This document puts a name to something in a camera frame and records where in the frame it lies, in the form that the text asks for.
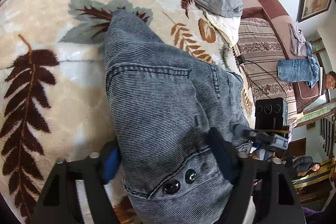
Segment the blue denim pants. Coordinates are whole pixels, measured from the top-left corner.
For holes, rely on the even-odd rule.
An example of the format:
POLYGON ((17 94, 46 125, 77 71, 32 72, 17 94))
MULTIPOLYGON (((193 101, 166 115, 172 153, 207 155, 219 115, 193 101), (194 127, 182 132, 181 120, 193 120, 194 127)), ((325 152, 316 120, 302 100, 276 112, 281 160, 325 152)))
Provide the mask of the blue denim pants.
POLYGON ((215 223, 232 192, 206 135, 238 151, 250 142, 242 79, 165 44, 140 18, 114 12, 105 42, 105 86, 120 147, 123 185, 143 223, 215 223))

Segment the folded blue jeans on sofa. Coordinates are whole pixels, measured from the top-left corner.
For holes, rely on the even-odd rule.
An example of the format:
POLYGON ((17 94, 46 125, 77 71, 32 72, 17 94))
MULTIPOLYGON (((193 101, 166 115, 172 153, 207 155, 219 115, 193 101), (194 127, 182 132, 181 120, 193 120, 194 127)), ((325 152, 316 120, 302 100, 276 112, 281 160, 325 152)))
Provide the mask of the folded blue jeans on sofa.
POLYGON ((306 59, 281 60, 277 63, 277 75, 288 83, 305 82, 312 89, 319 81, 320 66, 317 63, 312 46, 306 42, 306 59))

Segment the black charger on blanket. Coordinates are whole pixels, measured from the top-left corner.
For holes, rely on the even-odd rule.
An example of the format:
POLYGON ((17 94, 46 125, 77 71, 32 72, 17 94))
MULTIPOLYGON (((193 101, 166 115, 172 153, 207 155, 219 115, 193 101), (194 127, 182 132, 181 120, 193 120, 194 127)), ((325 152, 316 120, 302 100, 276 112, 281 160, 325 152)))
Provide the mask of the black charger on blanket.
POLYGON ((246 59, 243 55, 237 56, 236 59, 239 64, 244 64, 246 62, 246 59))

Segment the leaf print fleece blanket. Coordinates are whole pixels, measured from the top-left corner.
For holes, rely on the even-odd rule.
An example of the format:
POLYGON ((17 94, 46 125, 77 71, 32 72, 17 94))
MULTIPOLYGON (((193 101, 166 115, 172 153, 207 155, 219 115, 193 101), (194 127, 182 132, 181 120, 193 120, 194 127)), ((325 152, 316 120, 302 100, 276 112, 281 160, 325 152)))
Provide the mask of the leaf print fleece blanket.
MULTIPOLYGON (((115 11, 140 18, 165 44, 226 67, 221 47, 238 39, 239 18, 185 0, 1 1, 1 195, 31 223, 57 158, 77 160, 117 139, 105 86, 105 42, 115 11)), ((122 223, 143 223, 123 185, 107 187, 122 223)))

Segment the striped brown sofa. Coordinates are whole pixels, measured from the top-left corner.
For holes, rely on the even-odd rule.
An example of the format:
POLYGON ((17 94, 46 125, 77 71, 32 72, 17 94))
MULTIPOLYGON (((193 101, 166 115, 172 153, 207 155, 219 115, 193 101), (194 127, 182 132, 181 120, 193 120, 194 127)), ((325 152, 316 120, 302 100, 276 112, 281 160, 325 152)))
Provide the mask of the striped brown sofa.
POLYGON ((278 0, 242 0, 237 55, 243 55, 255 101, 282 97, 288 102, 290 127, 299 123, 304 108, 325 94, 326 79, 310 89, 305 82, 286 83, 277 77, 277 63, 296 59, 291 51, 293 20, 278 0))

